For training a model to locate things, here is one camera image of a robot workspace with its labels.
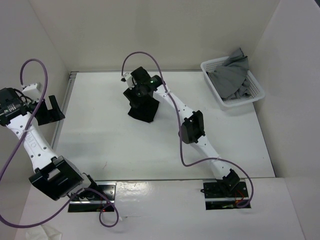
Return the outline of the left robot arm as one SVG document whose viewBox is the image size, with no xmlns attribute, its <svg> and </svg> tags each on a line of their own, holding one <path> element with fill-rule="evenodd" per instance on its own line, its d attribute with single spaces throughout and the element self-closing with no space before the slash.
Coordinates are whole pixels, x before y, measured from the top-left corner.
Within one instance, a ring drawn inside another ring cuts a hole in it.
<svg viewBox="0 0 320 240">
<path fill-rule="evenodd" d="M 36 109 L 36 102 L 27 102 L 28 97 L 15 88 L 0 91 L 0 124 L 10 129 L 18 138 L 24 136 L 26 150 L 34 174 L 30 183 L 54 201 L 70 194 L 82 185 L 84 178 L 76 166 L 54 152 L 40 126 L 63 120 L 65 115 L 59 108 L 54 95 L 49 96 L 52 108 L 48 109 L 45 100 L 41 101 L 29 127 L 28 120 Z"/>
</svg>

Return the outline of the black skirt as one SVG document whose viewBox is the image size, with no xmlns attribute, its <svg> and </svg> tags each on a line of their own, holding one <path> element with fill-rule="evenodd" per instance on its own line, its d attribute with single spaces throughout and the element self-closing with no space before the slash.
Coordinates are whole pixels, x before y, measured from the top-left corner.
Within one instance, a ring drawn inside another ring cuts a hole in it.
<svg viewBox="0 0 320 240">
<path fill-rule="evenodd" d="M 158 111 L 160 102 L 155 100 L 153 97 L 144 96 L 139 98 L 139 102 L 134 107 L 132 103 L 130 103 L 130 110 L 128 115 L 133 119 L 152 123 Z"/>
</svg>

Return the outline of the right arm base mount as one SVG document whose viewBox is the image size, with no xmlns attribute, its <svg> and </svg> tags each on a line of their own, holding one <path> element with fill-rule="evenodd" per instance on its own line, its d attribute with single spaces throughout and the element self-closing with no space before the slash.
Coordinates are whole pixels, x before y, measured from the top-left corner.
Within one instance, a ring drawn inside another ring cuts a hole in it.
<svg viewBox="0 0 320 240">
<path fill-rule="evenodd" d="M 200 190 L 204 195 L 206 210 L 231 210 L 238 209 L 237 204 L 244 205 L 249 199 L 246 182 L 241 180 L 231 191 L 231 194 L 224 195 L 219 189 L 216 180 L 204 180 Z"/>
</svg>

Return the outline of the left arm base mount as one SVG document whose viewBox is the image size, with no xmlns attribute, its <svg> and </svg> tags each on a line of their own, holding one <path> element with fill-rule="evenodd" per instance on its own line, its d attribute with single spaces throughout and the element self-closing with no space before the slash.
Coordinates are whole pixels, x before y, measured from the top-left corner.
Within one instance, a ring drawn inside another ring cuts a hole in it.
<svg viewBox="0 0 320 240">
<path fill-rule="evenodd" d="M 114 182 L 98 181 L 96 186 L 92 184 L 89 186 L 99 194 L 83 190 L 79 193 L 68 205 L 69 213 L 98 213 L 114 212 L 114 208 L 105 200 L 108 199 L 112 204 L 115 203 L 116 184 Z"/>
</svg>

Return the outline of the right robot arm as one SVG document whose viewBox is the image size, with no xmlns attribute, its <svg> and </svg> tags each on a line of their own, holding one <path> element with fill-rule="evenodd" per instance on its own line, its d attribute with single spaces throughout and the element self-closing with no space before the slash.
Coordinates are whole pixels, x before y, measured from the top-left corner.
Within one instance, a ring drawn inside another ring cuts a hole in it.
<svg viewBox="0 0 320 240">
<path fill-rule="evenodd" d="M 131 73 L 124 73 L 121 81 L 128 85 L 123 95 L 129 100 L 130 117 L 151 123 L 154 121 L 160 102 L 168 103 L 177 113 L 179 140 L 192 146 L 208 159 L 208 165 L 217 180 L 218 192 L 229 197 L 237 190 L 240 177 L 225 162 L 219 160 L 217 151 L 206 137 L 204 116 L 200 110 L 194 111 L 186 106 L 171 93 L 160 76 L 150 76 L 143 67 L 138 67 Z"/>
</svg>

